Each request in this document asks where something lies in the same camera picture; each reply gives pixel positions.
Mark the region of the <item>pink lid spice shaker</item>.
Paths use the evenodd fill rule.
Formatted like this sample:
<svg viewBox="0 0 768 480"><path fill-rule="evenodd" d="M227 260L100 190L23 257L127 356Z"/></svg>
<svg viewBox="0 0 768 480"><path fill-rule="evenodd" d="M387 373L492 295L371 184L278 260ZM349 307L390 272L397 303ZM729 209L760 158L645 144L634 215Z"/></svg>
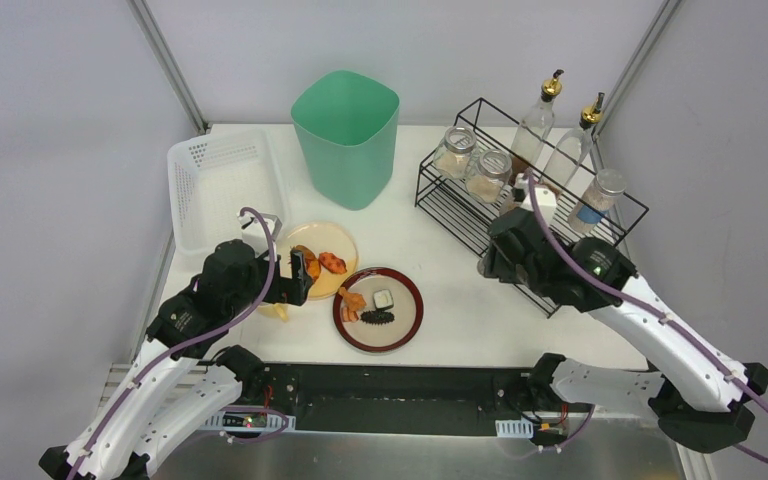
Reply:
<svg viewBox="0 0 768 480"><path fill-rule="evenodd" d="M525 198L525 192L520 188L513 188L499 207L499 216L518 208Z"/></svg>

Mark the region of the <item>cream plate with leaf pattern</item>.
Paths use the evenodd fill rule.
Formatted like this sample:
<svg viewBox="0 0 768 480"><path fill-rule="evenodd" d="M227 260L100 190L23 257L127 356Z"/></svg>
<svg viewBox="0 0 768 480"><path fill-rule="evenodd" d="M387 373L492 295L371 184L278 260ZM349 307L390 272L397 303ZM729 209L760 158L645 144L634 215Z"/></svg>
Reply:
<svg viewBox="0 0 768 480"><path fill-rule="evenodd" d="M281 273L285 276L291 273L290 250L297 245L306 247L316 257L323 252L329 252L346 264L346 272L340 274L322 267L321 275L309 291L309 300L326 299L335 295L341 284L357 271L359 255L355 241L347 230L336 223L307 222L282 235L277 247L282 257Z"/></svg>

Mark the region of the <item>glass jar with rice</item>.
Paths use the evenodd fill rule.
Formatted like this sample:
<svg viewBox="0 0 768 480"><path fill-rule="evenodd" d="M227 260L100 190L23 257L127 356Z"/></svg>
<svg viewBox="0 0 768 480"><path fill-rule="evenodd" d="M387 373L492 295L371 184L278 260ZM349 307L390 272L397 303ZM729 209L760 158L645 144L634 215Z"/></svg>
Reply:
<svg viewBox="0 0 768 480"><path fill-rule="evenodd" d="M470 161L465 188L477 201L493 204L509 182L511 171L512 160L506 151L482 150Z"/></svg>

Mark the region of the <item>silver lid spice jar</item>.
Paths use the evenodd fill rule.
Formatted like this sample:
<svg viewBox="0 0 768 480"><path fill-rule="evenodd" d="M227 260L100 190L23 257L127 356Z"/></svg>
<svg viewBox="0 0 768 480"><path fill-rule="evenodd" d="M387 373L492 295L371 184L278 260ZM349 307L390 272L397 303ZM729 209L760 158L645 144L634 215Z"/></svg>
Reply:
<svg viewBox="0 0 768 480"><path fill-rule="evenodd" d="M608 168L598 171L568 216L571 229L579 234L590 233L607 216L626 187L620 171Z"/></svg>

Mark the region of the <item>red rimmed plate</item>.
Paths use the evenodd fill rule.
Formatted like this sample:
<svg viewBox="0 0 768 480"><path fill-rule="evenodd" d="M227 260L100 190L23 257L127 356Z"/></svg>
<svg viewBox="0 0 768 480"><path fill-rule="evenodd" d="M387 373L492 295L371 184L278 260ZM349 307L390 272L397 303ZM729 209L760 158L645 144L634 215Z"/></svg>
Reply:
<svg viewBox="0 0 768 480"><path fill-rule="evenodd" d="M376 310L373 293L377 290L389 289L395 301L394 307L389 309L395 315L393 323L370 325L361 320L343 323L340 310L346 305L337 291L332 305L334 324L343 340L352 347L383 354L403 347L418 333L425 313L424 300L417 285L405 274L392 268L372 267L354 273L340 287L364 296L367 306L358 311L359 315Z"/></svg>

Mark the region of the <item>black wire rack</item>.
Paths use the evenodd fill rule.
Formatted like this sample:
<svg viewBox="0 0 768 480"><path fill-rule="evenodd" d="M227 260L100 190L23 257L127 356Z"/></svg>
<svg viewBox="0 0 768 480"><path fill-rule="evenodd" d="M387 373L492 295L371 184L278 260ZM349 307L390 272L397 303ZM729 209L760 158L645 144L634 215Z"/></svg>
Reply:
<svg viewBox="0 0 768 480"><path fill-rule="evenodd" d="M480 152L488 149L507 151L511 141L504 138L500 132L492 130L500 127L515 128L518 120L494 103L480 97L457 113L453 125L472 130L477 138L477 150ZM440 173L433 165L433 157L434 154L429 153L419 163L414 206L428 214L470 252L481 257L489 246L487 229L498 216L499 209L503 201L510 196L511 189L505 187L501 198L496 202L484 203L470 196L463 179L448 179ZM568 216L581 200L582 192L595 177L595 168L600 159L599 145L595 144L558 199L558 207L550 222L550 228L565 244L583 237L569 225ZM590 234L617 248L623 247L630 232L649 211L647 205L624 192Z"/></svg>

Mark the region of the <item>glass jar with grains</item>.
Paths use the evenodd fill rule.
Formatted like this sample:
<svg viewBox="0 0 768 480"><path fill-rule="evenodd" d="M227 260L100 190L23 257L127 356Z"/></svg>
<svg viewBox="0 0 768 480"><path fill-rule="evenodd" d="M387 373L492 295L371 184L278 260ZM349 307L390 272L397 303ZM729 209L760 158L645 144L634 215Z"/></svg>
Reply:
<svg viewBox="0 0 768 480"><path fill-rule="evenodd" d="M471 128L449 127L433 155L432 164L446 178L463 179L476 144L477 137Z"/></svg>

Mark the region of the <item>gold spout oil bottle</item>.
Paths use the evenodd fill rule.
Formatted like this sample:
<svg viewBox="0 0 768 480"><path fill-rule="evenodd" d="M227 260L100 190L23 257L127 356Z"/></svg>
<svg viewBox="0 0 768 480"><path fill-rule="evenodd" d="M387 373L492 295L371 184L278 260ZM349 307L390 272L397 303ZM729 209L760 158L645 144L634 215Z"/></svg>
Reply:
<svg viewBox="0 0 768 480"><path fill-rule="evenodd" d="M510 147L514 177L537 164L545 140L555 123L553 105L555 98L563 89L560 79L563 73L563 69L557 69L542 83L537 102L519 122Z"/></svg>

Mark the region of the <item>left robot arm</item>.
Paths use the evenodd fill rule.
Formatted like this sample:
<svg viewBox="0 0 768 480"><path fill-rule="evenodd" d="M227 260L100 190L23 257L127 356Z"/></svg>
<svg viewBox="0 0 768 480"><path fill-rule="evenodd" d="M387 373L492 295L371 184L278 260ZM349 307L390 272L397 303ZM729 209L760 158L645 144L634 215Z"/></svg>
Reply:
<svg viewBox="0 0 768 480"><path fill-rule="evenodd" d="M148 479L199 426L239 399L262 361L240 346L225 350L188 393L172 390L232 323L262 303L303 305L313 284L302 251L290 251L291 275L272 248L236 239L219 244L200 273L159 307L139 354L98 416L71 443L48 448L39 467L52 479Z"/></svg>

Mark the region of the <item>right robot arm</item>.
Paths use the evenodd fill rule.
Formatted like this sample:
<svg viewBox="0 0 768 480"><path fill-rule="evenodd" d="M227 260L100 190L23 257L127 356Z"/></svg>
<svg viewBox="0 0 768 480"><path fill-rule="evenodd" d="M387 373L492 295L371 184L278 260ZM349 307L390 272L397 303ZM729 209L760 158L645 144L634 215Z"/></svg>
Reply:
<svg viewBox="0 0 768 480"><path fill-rule="evenodd" d="M538 404L586 403L654 421L676 443L714 453L744 442L755 421L744 388L762 395L768 369L717 351L666 307L613 245L584 237L570 245L515 208L493 220L484 277L521 284L618 333L646 359L646 371L615 370L545 353L525 382Z"/></svg>

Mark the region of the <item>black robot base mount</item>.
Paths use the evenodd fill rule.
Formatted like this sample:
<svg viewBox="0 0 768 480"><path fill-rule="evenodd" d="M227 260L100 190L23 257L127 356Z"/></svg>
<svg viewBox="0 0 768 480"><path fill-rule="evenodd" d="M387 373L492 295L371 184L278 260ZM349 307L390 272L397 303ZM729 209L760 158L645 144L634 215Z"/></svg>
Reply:
<svg viewBox="0 0 768 480"><path fill-rule="evenodd" d="M272 408L301 431L488 437L496 424L558 416L561 400L530 386L528 368L268 363L240 405Z"/></svg>

